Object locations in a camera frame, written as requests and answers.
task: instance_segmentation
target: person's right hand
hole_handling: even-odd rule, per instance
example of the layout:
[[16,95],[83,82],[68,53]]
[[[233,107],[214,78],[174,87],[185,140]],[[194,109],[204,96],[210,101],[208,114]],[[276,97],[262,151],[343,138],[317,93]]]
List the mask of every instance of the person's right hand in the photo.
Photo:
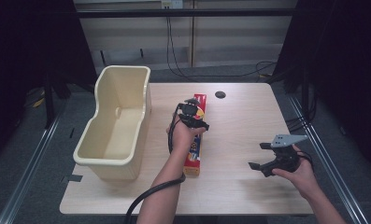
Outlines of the person's right hand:
[[[173,150],[176,148],[185,148],[187,151],[189,151],[194,137],[206,131],[206,128],[188,128],[184,123],[182,123],[178,115],[176,115],[175,123],[176,127],[173,132]],[[170,131],[170,125],[171,124],[169,124],[168,128],[165,130],[167,133]]]
[[[293,149],[295,149],[296,151],[300,151],[297,146],[293,146]],[[310,162],[303,158],[300,158],[299,167],[293,173],[281,169],[273,169],[272,173],[274,175],[278,175],[290,180],[293,185],[299,190],[301,196],[305,199],[307,199],[311,193],[320,190]]]

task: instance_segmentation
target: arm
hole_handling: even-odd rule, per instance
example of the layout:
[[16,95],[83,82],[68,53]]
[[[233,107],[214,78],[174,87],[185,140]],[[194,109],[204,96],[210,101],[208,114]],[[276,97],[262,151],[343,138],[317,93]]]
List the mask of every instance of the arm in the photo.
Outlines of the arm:
[[[205,130],[205,128],[190,129],[181,121],[177,123],[173,133],[173,151],[154,179],[152,187],[181,177],[183,164],[194,136]],[[159,190],[145,199],[137,223],[172,223],[177,210],[179,187],[180,185],[176,185]]]
[[295,185],[301,196],[309,202],[319,223],[346,223],[320,188],[307,160],[301,158],[299,168],[293,173],[280,169],[273,169],[272,173],[290,180]]

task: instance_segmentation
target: round hole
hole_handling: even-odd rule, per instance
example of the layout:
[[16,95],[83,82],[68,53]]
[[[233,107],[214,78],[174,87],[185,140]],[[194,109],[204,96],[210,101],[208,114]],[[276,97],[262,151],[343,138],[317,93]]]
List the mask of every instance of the round hole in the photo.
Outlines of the round hole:
[[225,98],[226,93],[223,92],[223,91],[217,91],[217,92],[215,92],[215,96],[216,96],[217,98],[219,98],[219,99],[223,99],[223,98]]

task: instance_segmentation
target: gray floor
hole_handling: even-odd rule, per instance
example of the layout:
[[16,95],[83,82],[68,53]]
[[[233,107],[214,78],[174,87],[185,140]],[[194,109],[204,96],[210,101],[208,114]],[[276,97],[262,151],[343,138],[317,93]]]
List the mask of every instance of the gray floor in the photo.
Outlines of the gray floor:
[[[198,82],[255,82],[257,74],[237,77],[254,71],[255,65],[204,67],[183,69],[182,72]],[[190,81],[173,75],[169,70],[151,72],[150,82]],[[59,205],[63,198],[66,184],[63,178],[71,175],[74,168],[72,153],[88,119],[93,115],[94,98],[76,86],[71,86],[73,94],[66,103],[56,100],[56,108],[64,105],[64,112],[59,120],[54,136],[51,138],[41,163],[36,167],[36,174],[21,201],[14,223],[121,223],[119,216],[66,216],[60,213]],[[272,85],[278,104],[285,119],[295,118],[293,107],[281,83]],[[0,214],[7,204],[11,193],[21,180],[27,162],[33,156],[44,132],[45,107],[29,107],[23,120],[0,155]],[[338,171],[361,205],[366,218],[371,223],[371,165],[359,152],[354,141],[340,132],[340,124],[324,106],[318,103],[317,116],[313,120],[322,142],[329,150]],[[336,192],[329,175],[324,170],[310,142],[300,147],[309,152],[315,162],[315,173],[335,207],[348,221],[352,219],[347,208]],[[175,223],[316,223],[313,216],[307,217],[177,217]]]

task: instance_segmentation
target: black backdrop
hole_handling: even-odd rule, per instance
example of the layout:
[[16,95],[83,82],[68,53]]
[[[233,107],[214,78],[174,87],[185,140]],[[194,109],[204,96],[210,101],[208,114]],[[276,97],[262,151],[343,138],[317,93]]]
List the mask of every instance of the black backdrop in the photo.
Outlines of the black backdrop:
[[79,19],[46,16],[75,11],[71,0],[0,0],[0,148],[21,120],[26,93],[51,85],[68,96],[64,83],[93,84],[96,73]]
[[300,0],[297,7],[321,15],[293,17],[274,76],[294,91],[307,72],[319,99],[371,161],[371,0]]

